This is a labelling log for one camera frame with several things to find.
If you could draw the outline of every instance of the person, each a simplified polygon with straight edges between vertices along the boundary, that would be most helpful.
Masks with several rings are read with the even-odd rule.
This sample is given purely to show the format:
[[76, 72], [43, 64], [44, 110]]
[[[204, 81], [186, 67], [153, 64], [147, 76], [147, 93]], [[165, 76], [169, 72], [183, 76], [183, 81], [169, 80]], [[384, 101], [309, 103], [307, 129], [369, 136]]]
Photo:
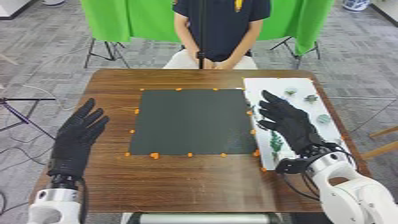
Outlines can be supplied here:
[[[174, 29], [183, 50], [165, 69], [199, 68], [199, 5], [197, 0], [174, 0]], [[270, 17], [270, 0], [206, 1], [204, 69], [258, 69], [250, 48]]]

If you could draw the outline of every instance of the white board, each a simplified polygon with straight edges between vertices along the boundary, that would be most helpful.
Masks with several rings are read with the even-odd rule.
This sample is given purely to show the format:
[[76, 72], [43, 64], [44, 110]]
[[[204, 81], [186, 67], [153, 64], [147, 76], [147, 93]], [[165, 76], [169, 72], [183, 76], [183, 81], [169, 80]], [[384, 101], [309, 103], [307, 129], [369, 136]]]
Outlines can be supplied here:
[[[284, 93], [286, 89], [293, 87], [297, 88], [297, 93], [293, 96], [288, 96]], [[311, 123], [318, 129], [320, 136], [323, 137], [327, 142], [334, 142], [341, 145], [343, 149], [348, 151], [348, 147], [345, 144], [345, 141], [341, 139], [341, 133], [337, 130], [337, 126], [334, 124], [334, 121], [329, 124], [321, 124], [316, 122], [316, 118], [321, 114], [329, 114], [327, 107], [320, 98], [320, 95], [316, 93], [316, 88], [313, 85], [313, 80], [307, 78], [247, 78], [245, 79], [245, 98], [250, 102], [252, 107], [252, 124], [256, 129], [256, 141], [259, 146], [259, 154], [261, 154], [261, 163], [266, 170], [275, 169], [275, 162], [274, 162], [274, 156], [272, 156], [272, 147], [270, 147], [270, 131], [263, 130], [256, 123], [258, 120], [263, 119], [263, 116], [258, 113], [259, 110], [259, 101], [263, 100], [261, 92], [266, 90], [275, 96], [279, 96], [284, 100], [288, 100], [289, 104], [302, 109], [309, 114], [309, 120]], [[304, 98], [309, 95], [318, 96], [318, 100], [314, 103], [309, 103]], [[282, 145], [282, 152], [291, 151], [288, 147], [288, 143], [282, 139], [284, 145]]]

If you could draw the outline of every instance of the light stand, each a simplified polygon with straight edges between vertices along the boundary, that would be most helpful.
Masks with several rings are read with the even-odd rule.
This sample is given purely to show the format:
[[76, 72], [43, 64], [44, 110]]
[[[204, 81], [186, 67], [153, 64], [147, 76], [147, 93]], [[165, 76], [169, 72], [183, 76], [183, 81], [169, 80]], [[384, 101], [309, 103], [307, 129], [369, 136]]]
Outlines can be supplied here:
[[[295, 69], [298, 69], [300, 68], [300, 64], [302, 64], [302, 56], [295, 54], [293, 49], [289, 48], [288, 41], [289, 41], [291, 38], [293, 37], [288, 37], [288, 39], [275, 45], [275, 47], [272, 47], [270, 50], [274, 50], [281, 45], [286, 46], [286, 48], [289, 50], [291, 57], [297, 60]], [[307, 51], [307, 53], [313, 52], [313, 51], [316, 51], [316, 56], [318, 56], [318, 60], [320, 60], [320, 46], [318, 46], [318, 41], [314, 41], [314, 48]]]
[[96, 38], [90, 39], [90, 47], [89, 47], [89, 53], [87, 53], [87, 57], [85, 57], [83, 68], [87, 68], [87, 66], [89, 66], [90, 56], [103, 58], [106, 61], [115, 61], [117, 59], [121, 59], [126, 67], [130, 68], [128, 62], [126, 62], [121, 52], [117, 50], [117, 45], [124, 48], [122, 44], [119, 42], [117, 43], [112, 43], [108, 41], [103, 42], [105, 48], [108, 51], [108, 57], [92, 53], [94, 44], [96, 44]]
[[[19, 126], [21, 124], [30, 124], [35, 127], [35, 129], [41, 131], [41, 133], [55, 140], [55, 137], [50, 135], [50, 133], [44, 131], [44, 129], [39, 127], [39, 125], [30, 120], [30, 116], [32, 116], [32, 113], [34, 113], [34, 110], [35, 110], [39, 102], [41, 101], [50, 101], [50, 100], [55, 100], [55, 98], [44, 98], [44, 99], [43, 98], [32, 98], [32, 99], [28, 99], [28, 98], [12, 98], [12, 99], [0, 98], [0, 105], [9, 110], [9, 112], [16, 116], [16, 118], [19, 119], [19, 122], [16, 122], [12, 125], [3, 127], [0, 129], [0, 132], [9, 130], [11, 128]], [[32, 106], [32, 108], [28, 110], [28, 115], [27, 116], [19, 113], [16, 108], [9, 105], [7, 101], [34, 101], [34, 106]]]
[[206, 0], [199, 0], [199, 69], [204, 69], [204, 58], [206, 58]]

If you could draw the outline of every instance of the person's arm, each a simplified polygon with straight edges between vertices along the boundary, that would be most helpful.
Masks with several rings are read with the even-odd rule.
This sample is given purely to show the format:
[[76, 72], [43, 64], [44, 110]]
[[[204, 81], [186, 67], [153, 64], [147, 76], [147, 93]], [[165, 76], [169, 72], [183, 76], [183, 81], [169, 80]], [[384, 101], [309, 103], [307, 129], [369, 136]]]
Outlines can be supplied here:
[[[183, 46], [188, 50], [192, 60], [199, 64], [199, 59], [197, 59], [199, 47], [197, 47], [195, 40], [188, 30], [188, 17], [183, 16], [179, 13], [174, 13], [174, 29], [176, 29], [179, 40], [183, 42]], [[208, 59], [204, 59], [204, 69], [211, 69], [213, 67], [215, 67], [215, 63]]]
[[249, 30], [247, 30], [240, 45], [233, 51], [233, 54], [231, 54], [227, 60], [218, 64], [215, 69], [233, 69], [234, 68], [234, 65], [238, 64], [238, 62], [245, 56], [245, 53], [250, 50], [252, 45], [256, 43], [261, 29], [263, 29], [263, 19], [250, 22]]

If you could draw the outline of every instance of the floor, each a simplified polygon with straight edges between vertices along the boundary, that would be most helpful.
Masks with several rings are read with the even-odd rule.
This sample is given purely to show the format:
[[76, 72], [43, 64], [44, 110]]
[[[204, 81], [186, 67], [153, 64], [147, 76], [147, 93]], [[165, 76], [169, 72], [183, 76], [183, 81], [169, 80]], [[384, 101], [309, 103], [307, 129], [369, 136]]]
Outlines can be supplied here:
[[[99, 68], [124, 67], [121, 61], [92, 58], [89, 69], [83, 69], [90, 41], [83, 21], [78, 0], [69, 0], [55, 8], [35, 2], [12, 21], [0, 21], [0, 54], [18, 62], [16, 66], [0, 60], [2, 97], [46, 97], [48, 93], [37, 88], [51, 92], [59, 102], [41, 104], [32, 120], [53, 135], [71, 115], [92, 72]], [[268, 50], [275, 43], [277, 40], [256, 44], [258, 66], [261, 69], [291, 69], [293, 59], [286, 49]], [[398, 133], [377, 139], [368, 137], [371, 132], [398, 125], [398, 29], [373, 9], [350, 13], [339, 6], [334, 7], [320, 47], [321, 60], [309, 53], [300, 69], [316, 74], [359, 151], [366, 152], [398, 139]], [[122, 50], [131, 67], [162, 68], [178, 49], [178, 44], [133, 39]], [[101, 44], [96, 52], [105, 53]], [[27, 113], [32, 103], [12, 102], [11, 105]], [[14, 121], [2, 109], [0, 126]], [[46, 162], [51, 140], [25, 125], [0, 133], [0, 142], [2, 150], [19, 147], [32, 157], [39, 156], [37, 162]], [[28, 200], [43, 165], [27, 160], [18, 148], [2, 150], [0, 190], [7, 194], [9, 208]], [[398, 198], [396, 156], [398, 151], [378, 156], [368, 161], [368, 166], [375, 179]], [[25, 223], [27, 209], [27, 205], [12, 209], [0, 217], [0, 223]], [[115, 216], [98, 214], [90, 216], [89, 223], [117, 223], [115, 219]]]

